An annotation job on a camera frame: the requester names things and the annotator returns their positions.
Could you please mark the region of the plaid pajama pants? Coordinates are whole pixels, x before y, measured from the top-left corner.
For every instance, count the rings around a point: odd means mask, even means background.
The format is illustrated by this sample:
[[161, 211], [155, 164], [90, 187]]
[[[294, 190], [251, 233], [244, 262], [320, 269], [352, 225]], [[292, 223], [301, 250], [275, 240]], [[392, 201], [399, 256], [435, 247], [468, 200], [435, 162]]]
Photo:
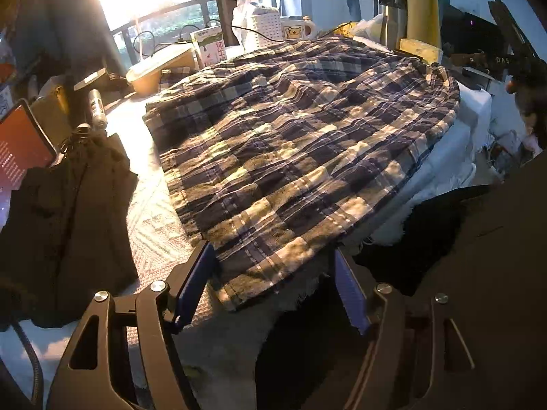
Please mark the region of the plaid pajama pants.
[[379, 213], [456, 120], [439, 64], [330, 37], [203, 69], [146, 106], [186, 235], [236, 310]]

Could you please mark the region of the black folded garment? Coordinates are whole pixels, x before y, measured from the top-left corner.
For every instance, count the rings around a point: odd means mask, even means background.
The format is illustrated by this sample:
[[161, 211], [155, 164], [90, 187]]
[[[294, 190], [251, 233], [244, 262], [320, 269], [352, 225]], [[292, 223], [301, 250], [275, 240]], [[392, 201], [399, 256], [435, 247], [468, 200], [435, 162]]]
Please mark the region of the black folded garment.
[[116, 134], [73, 134], [53, 167], [27, 171], [1, 231], [1, 329], [81, 318], [97, 291], [138, 279], [127, 213], [138, 177]]

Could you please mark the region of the tablet with red screen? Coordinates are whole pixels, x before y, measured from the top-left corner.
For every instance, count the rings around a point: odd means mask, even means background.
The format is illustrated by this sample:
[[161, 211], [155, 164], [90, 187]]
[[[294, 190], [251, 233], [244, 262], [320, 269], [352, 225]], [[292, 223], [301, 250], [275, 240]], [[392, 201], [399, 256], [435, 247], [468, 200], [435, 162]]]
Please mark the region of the tablet with red screen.
[[57, 151], [37, 122], [26, 100], [21, 99], [1, 118], [0, 176], [1, 227], [8, 220], [10, 197], [32, 167], [50, 167]]

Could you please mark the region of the silver spray can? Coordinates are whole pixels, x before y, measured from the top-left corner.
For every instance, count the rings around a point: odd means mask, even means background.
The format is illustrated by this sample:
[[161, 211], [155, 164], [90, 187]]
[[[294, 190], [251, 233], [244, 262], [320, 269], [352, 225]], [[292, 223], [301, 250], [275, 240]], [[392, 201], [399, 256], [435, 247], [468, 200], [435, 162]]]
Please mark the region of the silver spray can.
[[91, 112], [92, 126], [94, 129], [107, 129], [108, 120], [103, 106], [101, 94], [92, 89], [88, 94], [88, 103]]

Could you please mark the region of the yellow box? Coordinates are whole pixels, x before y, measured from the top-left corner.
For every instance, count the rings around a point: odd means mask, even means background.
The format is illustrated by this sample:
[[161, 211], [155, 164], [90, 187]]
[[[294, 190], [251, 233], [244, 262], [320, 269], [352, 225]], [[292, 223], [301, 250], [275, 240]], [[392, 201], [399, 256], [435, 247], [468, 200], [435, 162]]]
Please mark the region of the yellow box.
[[443, 57], [443, 52], [438, 47], [415, 39], [401, 38], [399, 49], [423, 58], [428, 64], [440, 63]]

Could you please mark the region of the yellow lidded food container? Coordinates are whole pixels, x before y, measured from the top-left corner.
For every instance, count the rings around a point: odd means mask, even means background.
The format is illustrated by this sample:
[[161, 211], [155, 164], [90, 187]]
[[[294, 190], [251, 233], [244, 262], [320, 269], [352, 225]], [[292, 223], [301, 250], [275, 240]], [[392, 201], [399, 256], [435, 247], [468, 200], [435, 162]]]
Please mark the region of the yellow lidded food container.
[[195, 69], [194, 47], [191, 43], [172, 44], [130, 67], [126, 81], [140, 96], [158, 91], [163, 69], [189, 67]]

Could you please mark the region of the yellow packet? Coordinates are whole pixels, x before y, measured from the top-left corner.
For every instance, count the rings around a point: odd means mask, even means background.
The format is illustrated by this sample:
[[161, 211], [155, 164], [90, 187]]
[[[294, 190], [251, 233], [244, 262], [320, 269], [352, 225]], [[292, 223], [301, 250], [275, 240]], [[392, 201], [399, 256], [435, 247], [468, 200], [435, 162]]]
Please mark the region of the yellow packet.
[[349, 21], [347, 23], [342, 23], [336, 27], [336, 29], [333, 31], [333, 34], [346, 37], [346, 38], [353, 38], [354, 28], [357, 26], [357, 24], [358, 24], [357, 21]]

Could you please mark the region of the steel thermos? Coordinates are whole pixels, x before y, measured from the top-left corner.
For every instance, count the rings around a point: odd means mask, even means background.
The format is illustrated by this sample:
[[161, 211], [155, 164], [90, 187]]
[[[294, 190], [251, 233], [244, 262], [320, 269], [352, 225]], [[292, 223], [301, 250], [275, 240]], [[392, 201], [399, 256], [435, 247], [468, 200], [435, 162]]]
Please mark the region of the steel thermos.
[[380, 43], [388, 49], [398, 49], [401, 39], [406, 37], [407, 11], [390, 5], [382, 5], [380, 9], [383, 17]]

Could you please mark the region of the white bear mug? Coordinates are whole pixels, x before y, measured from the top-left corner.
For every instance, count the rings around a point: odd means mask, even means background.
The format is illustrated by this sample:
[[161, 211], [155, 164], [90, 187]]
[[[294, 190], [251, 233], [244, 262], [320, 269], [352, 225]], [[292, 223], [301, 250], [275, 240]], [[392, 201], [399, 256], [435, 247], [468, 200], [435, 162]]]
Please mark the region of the white bear mug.
[[317, 26], [308, 16], [282, 17], [280, 22], [286, 41], [315, 39], [317, 36]]

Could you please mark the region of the dark blue curtain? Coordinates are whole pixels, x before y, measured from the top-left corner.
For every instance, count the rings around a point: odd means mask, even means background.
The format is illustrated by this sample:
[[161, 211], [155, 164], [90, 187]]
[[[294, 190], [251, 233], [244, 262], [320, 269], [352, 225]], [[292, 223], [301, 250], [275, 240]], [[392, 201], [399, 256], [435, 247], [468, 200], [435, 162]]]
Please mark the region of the dark blue curtain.
[[1, 0], [1, 30], [20, 70], [45, 56], [77, 80], [125, 73], [99, 0]]

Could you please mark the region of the white green milk carton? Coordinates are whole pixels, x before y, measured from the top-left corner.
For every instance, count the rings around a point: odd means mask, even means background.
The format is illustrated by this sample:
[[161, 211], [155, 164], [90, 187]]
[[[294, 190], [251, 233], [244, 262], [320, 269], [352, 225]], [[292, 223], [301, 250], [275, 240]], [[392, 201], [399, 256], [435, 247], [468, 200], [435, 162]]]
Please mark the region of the white green milk carton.
[[221, 26], [213, 26], [190, 34], [201, 69], [227, 60]]

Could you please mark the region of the white perforated basket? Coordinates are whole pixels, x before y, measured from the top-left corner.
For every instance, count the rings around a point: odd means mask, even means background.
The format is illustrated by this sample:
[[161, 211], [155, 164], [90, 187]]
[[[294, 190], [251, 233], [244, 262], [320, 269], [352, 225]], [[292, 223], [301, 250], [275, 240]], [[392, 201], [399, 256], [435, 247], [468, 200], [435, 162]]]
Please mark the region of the white perforated basket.
[[252, 14], [244, 18], [243, 47], [247, 52], [282, 42], [281, 17], [278, 11]]

